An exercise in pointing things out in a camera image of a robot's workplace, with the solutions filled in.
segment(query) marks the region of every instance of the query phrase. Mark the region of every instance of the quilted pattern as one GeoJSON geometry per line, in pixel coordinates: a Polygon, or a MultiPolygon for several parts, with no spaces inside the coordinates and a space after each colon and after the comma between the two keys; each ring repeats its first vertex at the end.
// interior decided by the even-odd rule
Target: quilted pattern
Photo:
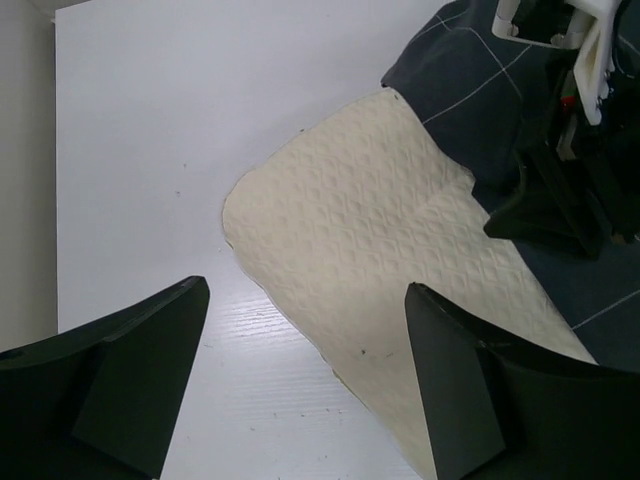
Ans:
{"type": "Polygon", "coordinates": [[[227,198],[246,271],[435,478],[406,329],[408,284],[574,358],[590,355],[515,247],[490,240],[471,175],[391,89],[361,99],[247,173],[227,198]]]}

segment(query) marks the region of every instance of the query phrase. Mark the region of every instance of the white robot part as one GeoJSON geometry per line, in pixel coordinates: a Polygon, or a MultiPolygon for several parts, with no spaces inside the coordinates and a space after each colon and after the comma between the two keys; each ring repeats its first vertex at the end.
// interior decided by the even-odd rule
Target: white robot part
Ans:
{"type": "Polygon", "coordinates": [[[566,32],[547,42],[519,36],[512,23],[521,0],[500,0],[492,31],[497,37],[548,48],[580,49],[573,72],[585,116],[591,125],[602,120],[600,104],[609,95],[607,78],[613,71],[613,25],[621,0],[565,0],[575,11],[566,32]]]}

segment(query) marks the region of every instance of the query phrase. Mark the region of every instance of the dark gray fabric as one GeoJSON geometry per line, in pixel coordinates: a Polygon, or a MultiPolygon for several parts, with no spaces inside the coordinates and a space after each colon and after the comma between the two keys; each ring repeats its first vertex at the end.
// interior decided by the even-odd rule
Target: dark gray fabric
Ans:
{"type": "MultiPolygon", "coordinates": [[[[517,178],[512,148],[523,119],[548,99],[550,51],[494,37],[495,0],[445,5],[414,36],[382,84],[396,89],[440,148],[476,177],[474,196],[491,211],[495,188],[517,178]]],[[[640,65],[640,1],[621,24],[640,65]]],[[[598,262],[516,244],[565,320],[596,360],[640,371],[640,244],[608,245],[598,262]]]]}

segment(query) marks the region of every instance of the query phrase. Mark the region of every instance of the folded cloth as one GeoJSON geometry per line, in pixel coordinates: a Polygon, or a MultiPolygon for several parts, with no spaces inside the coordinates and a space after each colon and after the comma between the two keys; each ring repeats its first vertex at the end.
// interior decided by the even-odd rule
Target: folded cloth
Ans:
{"type": "MultiPolygon", "coordinates": [[[[523,120],[546,106],[550,50],[491,33],[496,2],[445,5],[406,46],[382,84],[400,92],[438,146],[476,178],[487,211],[496,187],[517,178],[513,146],[523,120]]],[[[619,41],[640,65],[640,2],[631,2],[619,41]]],[[[597,262],[516,242],[564,319],[602,365],[640,371],[640,245],[607,245],[597,262]]]]}

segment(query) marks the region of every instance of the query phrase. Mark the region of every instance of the table surface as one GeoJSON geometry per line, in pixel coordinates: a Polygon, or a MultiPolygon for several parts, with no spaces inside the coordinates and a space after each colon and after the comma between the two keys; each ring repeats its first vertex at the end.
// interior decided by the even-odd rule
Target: table surface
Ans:
{"type": "Polygon", "coordinates": [[[440,0],[94,0],[57,13],[59,329],[191,274],[209,316],[163,480],[416,479],[249,280],[244,172],[379,88],[440,0]]]}

